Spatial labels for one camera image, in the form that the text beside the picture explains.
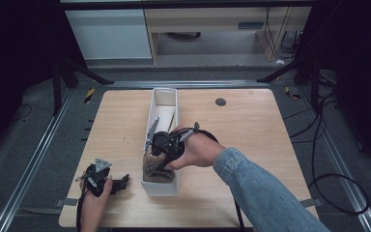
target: jean jacket sleeve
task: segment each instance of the jean jacket sleeve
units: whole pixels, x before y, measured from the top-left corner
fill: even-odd
[[[223,150],[213,168],[257,231],[328,231],[276,177],[237,149]]]

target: black tripod leg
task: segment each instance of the black tripod leg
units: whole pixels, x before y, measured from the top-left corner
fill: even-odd
[[[67,66],[70,66],[71,68],[74,68],[74,69],[78,70],[79,72],[89,76],[90,78],[94,79],[95,81],[97,81],[100,84],[114,84],[114,81],[106,80],[106,79],[90,72],[89,70],[79,66],[78,64],[74,63],[74,61],[72,61],[70,59],[64,59],[64,62]]]
[[[55,100],[55,107],[53,110],[53,116],[59,112],[60,107],[62,106],[62,92],[60,89],[60,75],[58,69],[58,63],[52,67],[52,77],[53,77],[53,96]]]
[[[79,83],[79,81],[77,80],[76,76],[71,71],[71,69],[65,65],[65,63],[62,63],[60,65],[60,74],[63,80],[65,81],[66,86],[68,86],[68,88],[77,87],[77,84]]]
[[[282,74],[292,70],[292,69],[295,69],[295,68],[298,68],[300,65],[302,65],[306,59],[308,57],[307,56],[304,56],[304,55],[301,55],[299,58],[295,59],[293,62],[289,63],[288,65],[282,67],[281,69],[277,70],[276,72],[272,73],[271,75],[265,77],[265,78],[262,78],[262,79],[258,79],[257,82],[271,82],[277,78],[279,78]]]

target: person's left hand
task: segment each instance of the person's left hand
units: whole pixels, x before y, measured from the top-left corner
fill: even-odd
[[[103,193],[99,197],[96,197],[90,191],[86,192],[81,213],[81,232],[94,232],[98,230],[101,219],[106,211],[112,187],[113,180],[110,175],[104,184]],[[83,181],[80,182],[80,188],[83,188]]]

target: round hole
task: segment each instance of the round hole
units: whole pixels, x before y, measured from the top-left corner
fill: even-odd
[[[216,99],[215,103],[218,106],[224,106],[227,103],[227,101],[225,99]]]

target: hand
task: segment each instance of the hand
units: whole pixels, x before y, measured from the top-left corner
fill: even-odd
[[[182,129],[177,126],[174,131]],[[195,133],[185,141],[185,152],[178,159],[169,162],[164,168],[167,170],[180,169],[189,165],[201,167],[212,166],[216,156],[225,147],[213,141],[203,133]]]
[[[109,176],[104,184],[103,193],[99,197],[96,197],[93,193],[87,191],[82,206],[81,232],[94,232],[98,230],[101,219],[106,211],[112,187],[113,180],[112,177]],[[80,182],[80,188],[83,188],[83,181]]]

